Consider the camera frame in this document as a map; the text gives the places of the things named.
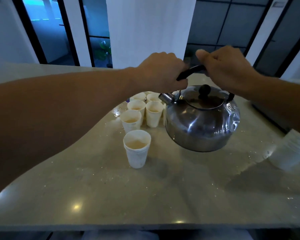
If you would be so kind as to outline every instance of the stainless steel kettle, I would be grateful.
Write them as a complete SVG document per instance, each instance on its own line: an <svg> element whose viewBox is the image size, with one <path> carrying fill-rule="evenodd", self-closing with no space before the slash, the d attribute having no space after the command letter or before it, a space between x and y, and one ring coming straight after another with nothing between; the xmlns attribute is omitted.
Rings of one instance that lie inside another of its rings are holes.
<svg viewBox="0 0 300 240"><path fill-rule="evenodd" d="M177 80L205 70L198 65L182 72ZM167 104L165 127L178 145L197 152L210 152L226 145L236 130L240 112L228 94L209 85L189 86L177 95L162 93L159 98Z"/></svg>

